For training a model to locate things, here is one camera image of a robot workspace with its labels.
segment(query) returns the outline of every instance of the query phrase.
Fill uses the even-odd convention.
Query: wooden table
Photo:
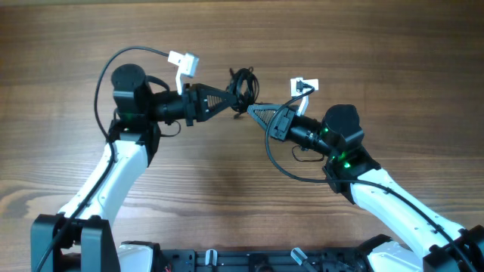
[[[307,116],[356,105],[364,145],[396,181],[465,227],[483,224],[483,11],[383,0],[1,8],[0,270],[29,269],[33,219],[54,214],[98,163],[95,83],[108,57],[128,45],[194,52],[200,64],[190,82],[221,89],[228,68],[253,66],[262,102],[288,100],[292,77],[319,79]],[[123,63],[175,87],[166,58],[126,53],[101,88],[105,125],[114,108],[109,76]],[[119,211],[116,243],[313,249],[392,235],[327,185],[283,176],[265,154],[262,129],[233,114],[161,140]],[[280,164],[323,178],[322,164],[295,162],[292,146],[272,144]]]

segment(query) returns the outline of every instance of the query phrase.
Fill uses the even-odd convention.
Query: black bracket
[[[248,108],[249,113],[254,120],[262,127],[262,129],[267,130],[267,126],[281,105],[276,104],[266,104],[266,105],[252,105]],[[272,128],[270,129],[269,135],[276,140],[285,141],[287,138],[287,133],[290,130],[290,125],[293,122],[296,111],[292,107],[287,107],[278,114],[278,117],[272,123]]]
[[[197,94],[197,122],[205,122],[237,103],[233,94],[200,83],[193,84],[188,91]]]
[[[144,70],[135,64],[125,64],[114,70],[111,76],[117,105],[116,114],[110,126],[110,141],[134,141],[146,147],[150,165],[158,151],[161,130],[158,123],[150,120],[150,106],[154,99],[149,82],[161,85],[169,91],[169,86],[161,79],[146,76]]]
[[[264,253],[250,254],[249,272],[274,272],[269,265],[269,256]]]
[[[37,267],[42,255],[55,234],[66,223],[64,215],[39,215],[30,229],[30,257],[32,269]],[[63,255],[61,249],[81,244],[81,253]],[[42,271],[80,270],[93,272],[119,272],[119,260],[108,220],[92,216],[88,220],[76,219],[66,235],[47,258]]]
[[[361,268],[361,271],[368,270],[373,271],[371,269],[370,262],[368,260],[368,256],[373,251],[373,249],[381,246],[384,243],[391,242],[392,238],[387,235],[380,234],[377,235],[365,242],[363,242],[360,246],[355,249],[355,260],[358,262],[356,265]]]
[[[455,240],[455,245],[466,254],[476,270],[484,270],[483,226],[477,225],[470,230],[461,230],[461,236]],[[449,244],[443,247],[434,245],[430,247],[430,253],[423,257],[423,270],[426,272],[459,271],[460,266],[462,262]]]
[[[340,156],[331,156],[327,159],[323,172],[330,181],[357,180],[358,176],[370,171],[380,169],[380,164],[371,158],[366,149],[360,145],[354,150],[344,151]],[[330,188],[335,193],[343,194],[348,201],[355,204],[351,194],[350,184],[330,182]]]

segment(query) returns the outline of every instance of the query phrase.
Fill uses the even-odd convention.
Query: black wire
[[[249,67],[248,69],[242,68],[236,73],[234,73],[232,68],[229,70],[231,81],[225,90],[237,98],[237,105],[232,107],[237,112],[234,119],[238,118],[242,113],[245,113],[247,108],[253,105],[259,96],[259,80],[253,74],[253,71],[253,67]],[[247,82],[247,87],[242,93],[241,89],[244,81]]]
[[[296,154],[294,153],[294,149],[297,147],[301,147],[300,145],[295,145],[293,148],[290,150],[290,152],[293,154],[293,157],[296,161],[298,162],[323,162],[324,161],[324,155],[320,159],[299,159]]]
[[[176,135],[180,134],[180,131],[182,131],[182,125],[180,125],[180,122],[178,122],[176,120],[173,121],[173,122],[175,122],[175,123],[178,124],[178,131],[175,134],[171,134],[171,135],[161,134],[161,137],[167,137],[167,138],[169,138],[169,137],[175,137]]]
[[[113,110],[113,120],[116,121],[117,120],[117,115],[118,114],[118,108],[114,109]]]
[[[305,85],[305,88],[312,88],[310,85]],[[272,156],[271,154],[271,150],[269,148],[269,133],[270,133],[270,129],[272,127],[272,123],[276,120],[277,116],[282,112],[282,110],[284,110],[285,108],[287,108],[288,106],[290,106],[292,103],[298,101],[299,99],[305,97],[305,96],[308,96],[310,95],[312,92],[314,92],[315,89],[312,88],[311,91],[308,91],[304,94],[301,94],[300,96],[297,96],[297,97],[294,97],[293,99],[289,100],[288,102],[286,102],[285,104],[283,104],[282,106],[279,107],[278,110],[276,110],[276,112],[274,113],[274,115],[271,117],[271,120],[269,121],[268,125],[267,125],[267,129],[265,130],[265,151],[267,152],[267,156],[269,157],[269,159],[271,160],[272,164],[275,166],[275,168],[277,168],[281,173],[283,173],[284,175],[288,176],[289,178],[292,178],[292,179],[295,179],[297,181],[304,181],[304,182],[312,182],[312,183],[324,183],[324,184],[329,184],[329,183],[341,183],[341,184],[364,184],[364,185],[369,185],[369,186],[373,186],[373,187],[376,187],[376,188],[379,188],[379,189],[382,189],[382,190],[385,190],[387,193],[390,193],[392,194],[393,196],[395,196],[396,198],[400,199],[401,201],[403,201],[403,203],[405,203],[406,205],[408,205],[410,208],[412,208],[414,211],[416,211],[416,213],[418,213],[423,219],[425,219],[425,221],[427,221],[432,227],[434,227],[440,234],[442,234],[442,236],[448,241],[448,244],[451,245],[451,247],[457,252],[457,254],[462,258],[462,260],[464,261],[464,263],[467,265],[467,267],[469,268],[470,271],[472,272],[477,272],[476,271],[476,268],[472,265],[472,263],[470,262],[470,260],[467,258],[467,256],[462,252],[461,249],[459,249],[457,247],[457,245],[455,245],[455,242],[454,240],[442,229],[442,227],[440,225],[438,225],[436,222],[434,222],[428,215],[426,215],[424,212],[422,212],[416,205],[414,205],[412,202],[410,202],[409,200],[407,200],[406,198],[404,198],[402,195],[400,195],[399,193],[395,192],[392,190],[392,188],[390,187],[385,187],[381,184],[375,184],[374,182],[370,182],[370,181],[361,181],[361,180],[320,180],[320,179],[313,179],[313,178],[301,178],[299,176],[296,176],[296,175],[293,175],[291,173],[289,173],[288,171],[286,171],[284,168],[282,168],[274,159],[274,157]]]
[[[85,208],[85,206],[88,204],[89,200],[91,200],[92,196],[95,194],[96,190],[101,186],[101,184],[103,183],[103,181],[106,178],[107,174],[109,173],[109,171],[113,167],[113,164],[114,164],[114,161],[115,161],[114,145],[110,141],[109,135],[106,133],[106,130],[104,129],[103,125],[101,124],[101,120],[99,119],[99,114],[98,114],[98,95],[99,95],[99,88],[101,87],[101,82],[102,82],[102,79],[104,77],[104,74],[106,73],[107,68],[113,62],[113,60],[117,56],[121,55],[122,53],[124,53],[126,51],[130,51],[130,50],[149,51],[149,52],[153,52],[155,54],[160,54],[162,56],[168,57],[168,54],[167,53],[164,53],[162,51],[158,51],[156,49],[147,48],[147,47],[144,47],[144,46],[130,46],[130,47],[121,49],[118,52],[116,52],[108,60],[108,62],[106,63],[106,65],[104,65],[104,68],[102,69],[101,74],[99,75],[98,83],[96,85],[96,91],[95,91],[95,94],[94,94],[94,115],[95,115],[96,123],[98,124],[99,129],[101,130],[104,138],[106,138],[107,144],[109,145],[109,148],[110,148],[110,151],[111,151],[110,160],[109,160],[109,163],[107,164],[107,167],[104,170],[103,174],[99,177],[98,181],[95,183],[95,185],[89,191],[89,193],[85,196],[84,200],[81,201],[81,203],[79,204],[79,206],[77,207],[77,209],[72,213],[72,215],[69,217],[69,219],[67,219],[67,221],[63,225],[63,227],[54,235],[52,241],[48,244],[47,249],[45,249],[45,252],[44,252],[44,254],[41,257],[39,264],[37,264],[37,268],[36,268],[36,271],[37,272],[40,272],[41,271],[42,267],[44,266],[45,261],[47,261],[48,256],[52,252],[52,249],[54,249],[57,246],[57,244],[61,241],[61,239],[64,236],[64,234],[67,232],[67,229],[68,229],[69,225],[72,224],[72,222],[74,221],[74,219],[76,218],[76,216]]]

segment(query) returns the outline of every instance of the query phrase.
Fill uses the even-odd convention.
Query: white bracket
[[[183,94],[183,79],[182,76],[193,78],[195,76],[195,70],[197,69],[199,57],[192,53],[185,55],[175,51],[170,51],[168,55],[168,62],[178,66],[178,72],[176,73],[175,81],[176,88],[179,95]]]
[[[205,253],[205,265],[217,266],[218,253],[215,249],[209,249]]]
[[[367,256],[373,271],[421,272],[422,259],[412,251],[402,248],[397,242],[390,241],[374,248]]]
[[[314,87],[315,91],[319,90],[319,81],[317,79],[303,79],[302,77],[297,77],[294,79],[290,79],[290,96],[291,97],[296,97],[300,96],[301,94],[306,93],[307,91],[311,90],[311,88],[303,88],[298,89],[296,84],[297,82],[304,82],[307,85],[311,85]],[[306,112],[306,108],[308,107],[309,104],[309,97],[305,96],[301,100],[301,104],[299,105],[299,109],[297,109],[296,115],[297,116],[302,116]]]
[[[290,256],[296,261],[298,265],[303,265],[303,261],[308,259],[308,256],[300,248],[294,248],[290,251]]]

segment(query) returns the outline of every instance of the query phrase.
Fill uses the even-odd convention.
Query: black cylinder
[[[176,91],[156,93],[150,107],[150,119],[156,122],[172,122],[185,117],[182,96]]]
[[[301,147],[328,156],[331,148],[323,142],[319,132],[321,123],[306,116],[294,116],[287,138]]]

